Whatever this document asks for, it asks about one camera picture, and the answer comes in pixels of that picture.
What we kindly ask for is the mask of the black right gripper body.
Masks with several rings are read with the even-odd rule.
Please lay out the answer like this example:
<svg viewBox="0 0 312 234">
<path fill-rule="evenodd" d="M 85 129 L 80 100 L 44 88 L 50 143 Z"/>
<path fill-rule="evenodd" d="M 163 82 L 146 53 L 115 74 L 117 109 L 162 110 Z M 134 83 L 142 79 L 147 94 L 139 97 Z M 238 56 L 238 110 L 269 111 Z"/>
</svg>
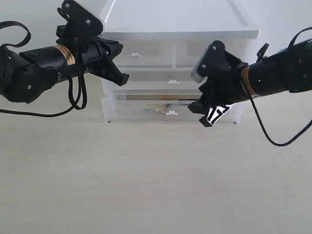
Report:
<svg viewBox="0 0 312 234">
<path fill-rule="evenodd" d="M 214 74 L 199 87 L 204 105 L 234 104 L 249 100 L 240 78 L 230 73 Z"/>
</svg>

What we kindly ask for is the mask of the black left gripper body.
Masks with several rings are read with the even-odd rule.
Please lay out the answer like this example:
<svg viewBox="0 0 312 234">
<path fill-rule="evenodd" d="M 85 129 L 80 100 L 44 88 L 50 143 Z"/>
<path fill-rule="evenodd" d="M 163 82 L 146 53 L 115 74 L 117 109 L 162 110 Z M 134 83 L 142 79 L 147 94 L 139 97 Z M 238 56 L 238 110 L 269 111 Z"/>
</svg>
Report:
<svg viewBox="0 0 312 234">
<path fill-rule="evenodd" d="M 105 40 L 99 36 L 92 36 L 87 52 L 82 54 L 84 73 L 99 72 L 105 64 L 105 55 L 110 55 Z"/>
</svg>

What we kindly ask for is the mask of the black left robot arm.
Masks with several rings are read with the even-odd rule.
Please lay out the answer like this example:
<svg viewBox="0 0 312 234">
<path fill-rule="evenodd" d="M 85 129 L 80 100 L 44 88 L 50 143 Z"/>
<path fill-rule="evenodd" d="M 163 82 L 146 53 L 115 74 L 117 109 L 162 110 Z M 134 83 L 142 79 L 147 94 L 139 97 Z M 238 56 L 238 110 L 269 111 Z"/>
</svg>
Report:
<svg viewBox="0 0 312 234">
<path fill-rule="evenodd" d="M 113 62 L 122 49 L 118 41 L 92 36 L 87 51 L 82 53 L 82 65 L 77 66 L 77 48 L 68 40 L 20 53 L 3 48 L 0 51 L 0 94 L 10 102 L 29 104 L 55 84 L 76 78 L 79 71 L 123 86 L 130 76 Z"/>
</svg>

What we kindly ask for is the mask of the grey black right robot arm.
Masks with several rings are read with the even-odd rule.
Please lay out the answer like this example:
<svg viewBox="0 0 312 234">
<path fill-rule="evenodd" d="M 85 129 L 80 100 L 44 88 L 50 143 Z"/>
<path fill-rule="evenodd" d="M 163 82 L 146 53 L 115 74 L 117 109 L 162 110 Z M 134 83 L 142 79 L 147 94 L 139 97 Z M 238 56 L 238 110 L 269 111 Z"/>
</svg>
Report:
<svg viewBox="0 0 312 234">
<path fill-rule="evenodd" d="M 265 56 L 268 44 L 258 51 L 255 63 L 248 64 L 214 40 L 209 44 L 191 77 L 200 84 L 201 96 L 188 105 L 194 114 L 210 116 L 221 107 L 250 98 L 260 98 L 288 91 L 301 93 L 312 89 L 312 41 L 291 43 L 287 48 Z"/>
</svg>

